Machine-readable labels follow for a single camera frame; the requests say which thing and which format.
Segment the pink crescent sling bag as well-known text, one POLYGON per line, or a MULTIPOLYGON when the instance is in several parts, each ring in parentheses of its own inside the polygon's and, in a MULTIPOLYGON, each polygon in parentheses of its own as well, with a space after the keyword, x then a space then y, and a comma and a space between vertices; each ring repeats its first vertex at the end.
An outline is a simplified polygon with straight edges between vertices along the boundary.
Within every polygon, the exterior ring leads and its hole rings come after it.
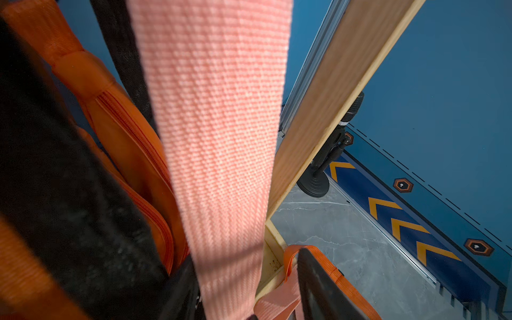
POLYGON ((208 319, 253 313, 291 1, 129 1, 208 319))

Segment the orange crescent sling bag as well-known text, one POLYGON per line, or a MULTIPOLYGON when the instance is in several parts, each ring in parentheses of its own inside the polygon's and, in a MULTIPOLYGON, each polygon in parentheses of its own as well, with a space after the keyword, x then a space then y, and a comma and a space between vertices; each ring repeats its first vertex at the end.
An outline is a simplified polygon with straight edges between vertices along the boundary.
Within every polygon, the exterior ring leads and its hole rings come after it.
POLYGON ((316 258, 322 268, 326 271, 327 275, 335 282, 338 288, 341 289, 345 296, 348 297, 349 301, 354 305, 358 311, 357 319, 381 318, 361 293, 358 292, 358 290, 345 278, 344 274, 342 274, 318 248, 312 245, 291 245, 287 247, 284 253, 284 262, 287 266, 284 283, 291 276, 292 269, 294 267, 298 268, 298 254, 300 249, 309 249, 313 254, 313 257, 316 258))

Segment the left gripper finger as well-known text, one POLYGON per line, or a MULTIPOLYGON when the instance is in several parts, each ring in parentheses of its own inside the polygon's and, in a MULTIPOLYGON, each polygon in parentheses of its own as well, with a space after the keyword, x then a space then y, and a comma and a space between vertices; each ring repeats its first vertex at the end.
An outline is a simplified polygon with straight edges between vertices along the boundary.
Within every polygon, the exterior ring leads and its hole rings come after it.
POLYGON ((298 281, 305 319, 357 319, 358 311, 309 249, 298 254, 298 281))

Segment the pink rectangular waist bag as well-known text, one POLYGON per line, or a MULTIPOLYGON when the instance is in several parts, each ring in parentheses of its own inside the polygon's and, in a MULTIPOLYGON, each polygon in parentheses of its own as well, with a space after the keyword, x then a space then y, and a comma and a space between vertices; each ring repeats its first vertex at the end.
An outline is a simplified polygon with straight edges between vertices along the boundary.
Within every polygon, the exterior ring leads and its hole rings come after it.
POLYGON ((292 269, 283 285, 263 296, 253 310, 259 320, 289 319, 293 313, 296 319, 304 320, 297 268, 292 269))

